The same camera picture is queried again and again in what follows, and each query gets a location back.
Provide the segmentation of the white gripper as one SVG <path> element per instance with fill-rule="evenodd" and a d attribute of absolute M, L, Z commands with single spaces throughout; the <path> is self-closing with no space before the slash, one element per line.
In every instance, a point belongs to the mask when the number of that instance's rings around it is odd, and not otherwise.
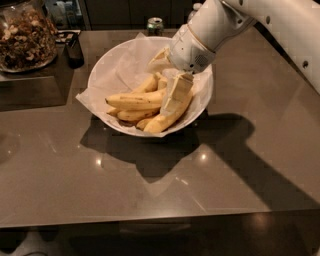
<path fill-rule="evenodd" d="M 170 49 L 162 48 L 147 64 L 149 73 L 162 72 L 168 79 L 160 113 L 169 116 L 178 110 L 191 93 L 194 76 L 203 72 L 214 60 L 215 53 L 208 50 L 189 29 L 182 25 L 173 36 Z"/>

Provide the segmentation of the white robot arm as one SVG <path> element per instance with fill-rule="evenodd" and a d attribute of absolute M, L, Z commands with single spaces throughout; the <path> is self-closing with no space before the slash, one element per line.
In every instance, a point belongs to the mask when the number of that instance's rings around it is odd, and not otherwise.
<path fill-rule="evenodd" d="M 316 0 L 206 0 L 147 69 L 201 73 L 218 50 L 260 24 L 320 93 L 320 4 Z"/>

